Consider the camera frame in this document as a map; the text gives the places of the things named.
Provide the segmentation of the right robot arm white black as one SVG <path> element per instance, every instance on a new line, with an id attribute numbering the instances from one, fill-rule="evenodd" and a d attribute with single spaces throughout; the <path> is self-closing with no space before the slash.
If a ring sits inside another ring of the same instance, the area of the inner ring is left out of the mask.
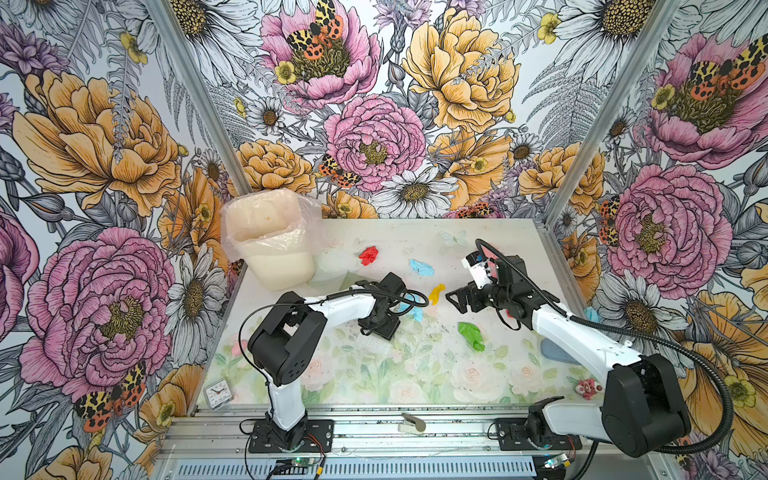
<path id="1" fill-rule="evenodd" d="M 602 390 L 600 404 L 556 396 L 531 405 L 525 421 L 531 443 L 544 447 L 560 437 L 582 436 L 638 458 L 690 433 L 676 372 L 665 357 L 646 356 L 593 323 L 577 322 L 565 304 L 528 278 L 518 256 L 486 258 L 475 251 L 462 265 L 471 281 L 446 295 L 460 313 L 491 308 L 503 321 L 517 321 L 585 367 Z"/>

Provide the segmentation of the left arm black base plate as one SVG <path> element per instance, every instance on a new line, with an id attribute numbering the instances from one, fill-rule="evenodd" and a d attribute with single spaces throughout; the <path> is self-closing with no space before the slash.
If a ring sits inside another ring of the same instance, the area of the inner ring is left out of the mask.
<path id="1" fill-rule="evenodd" d="M 250 454 L 329 453 L 334 440 L 333 420 L 302 419 L 281 430 L 271 419 L 257 419 L 249 435 Z"/>

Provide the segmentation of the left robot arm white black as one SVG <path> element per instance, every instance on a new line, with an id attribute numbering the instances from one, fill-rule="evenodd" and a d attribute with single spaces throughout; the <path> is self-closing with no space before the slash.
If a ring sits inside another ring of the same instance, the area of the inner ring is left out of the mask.
<path id="1" fill-rule="evenodd" d="M 402 316 L 428 305 L 426 295 L 407 288 L 398 275 L 388 273 L 378 282 L 361 280 L 320 297 L 288 291 L 265 306 L 266 315 L 243 352 L 250 355 L 250 363 L 266 379 L 271 424 L 289 432 L 305 420 L 300 377 L 325 332 L 355 323 L 364 336 L 390 340 Z"/>

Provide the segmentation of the green dustpan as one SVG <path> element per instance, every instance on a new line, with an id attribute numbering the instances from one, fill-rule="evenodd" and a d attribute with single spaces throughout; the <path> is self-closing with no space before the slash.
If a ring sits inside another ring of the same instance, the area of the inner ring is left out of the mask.
<path id="1" fill-rule="evenodd" d="M 328 294 L 346 290 L 362 280 L 367 280 L 367 277 L 348 269 L 325 270 L 318 267 L 307 286 L 319 294 Z"/>

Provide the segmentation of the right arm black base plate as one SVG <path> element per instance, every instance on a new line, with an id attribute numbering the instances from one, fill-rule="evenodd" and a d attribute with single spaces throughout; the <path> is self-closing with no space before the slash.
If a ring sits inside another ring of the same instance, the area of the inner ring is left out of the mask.
<path id="1" fill-rule="evenodd" d="M 537 418 L 495 419 L 487 435 L 498 442 L 501 451 L 578 451 L 582 448 L 578 436 L 555 434 Z"/>

